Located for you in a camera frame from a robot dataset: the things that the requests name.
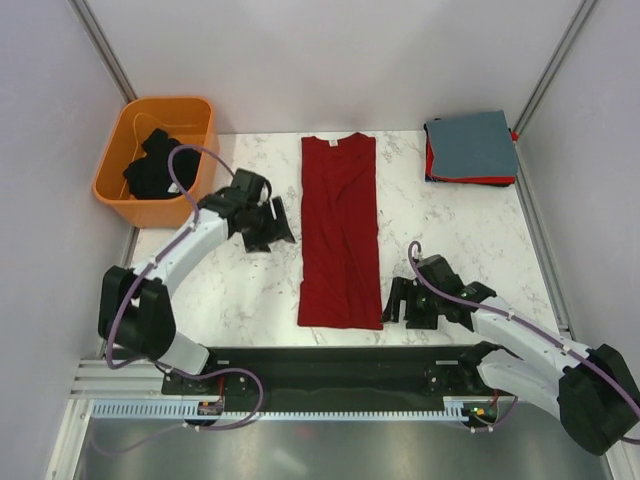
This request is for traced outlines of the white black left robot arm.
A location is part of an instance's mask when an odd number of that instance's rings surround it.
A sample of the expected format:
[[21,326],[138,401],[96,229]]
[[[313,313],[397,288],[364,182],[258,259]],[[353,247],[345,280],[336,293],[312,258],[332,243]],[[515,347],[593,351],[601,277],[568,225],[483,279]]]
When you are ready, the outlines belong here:
[[[236,234],[248,253],[267,253],[272,243],[291,243],[294,236],[281,197],[252,171],[237,170],[230,185],[192,205],[186,222],[147,262],[113,266],[104,274],[98,333],[110,369],[148,360],[184,377],[196,392],[208,393],[218,385],[220,371],[210,362],[209,348],[179,332],[173,294],[206,255]],[[127,350],[129,361],[115,362],[114,346]]]

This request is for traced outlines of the dark red t shirt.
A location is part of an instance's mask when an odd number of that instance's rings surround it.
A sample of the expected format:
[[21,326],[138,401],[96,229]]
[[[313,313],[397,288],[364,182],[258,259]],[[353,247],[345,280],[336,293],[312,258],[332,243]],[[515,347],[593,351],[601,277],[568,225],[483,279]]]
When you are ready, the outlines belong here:
[[301,147],[298,324],[381,330],[376,139],[310,136]]

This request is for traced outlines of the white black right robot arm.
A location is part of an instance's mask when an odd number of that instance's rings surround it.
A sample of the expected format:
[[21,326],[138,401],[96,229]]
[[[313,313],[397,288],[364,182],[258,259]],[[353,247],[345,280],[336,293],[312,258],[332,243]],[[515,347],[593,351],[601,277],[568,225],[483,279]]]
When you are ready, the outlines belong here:
[[440,255],[413,258],[410,266],[415,278],[393,279],[381,320],[436,329],[445,319],[483,336],[460,360],[457,377],[465,391],[489,388],[528,402],[597,456],[632,441],[639,388],[616,349],[592,348],[537,326],[488,286],[464,283]]

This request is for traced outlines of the orange plastic laundry basket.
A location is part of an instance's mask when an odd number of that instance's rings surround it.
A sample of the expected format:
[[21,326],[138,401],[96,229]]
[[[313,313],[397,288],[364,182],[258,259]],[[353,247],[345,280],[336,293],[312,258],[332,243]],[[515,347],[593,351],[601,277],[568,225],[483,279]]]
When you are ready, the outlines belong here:
[[121,111],[93,182],[97,200],[138,228],[178,228],[192,213],[182,196],[138,200],[129,192],[123,172],[143,155],[142,142],[161,129],[182,144],[196,144],[215,153],[219,141],[215,109],[198,96],[156,96],[137,99]]

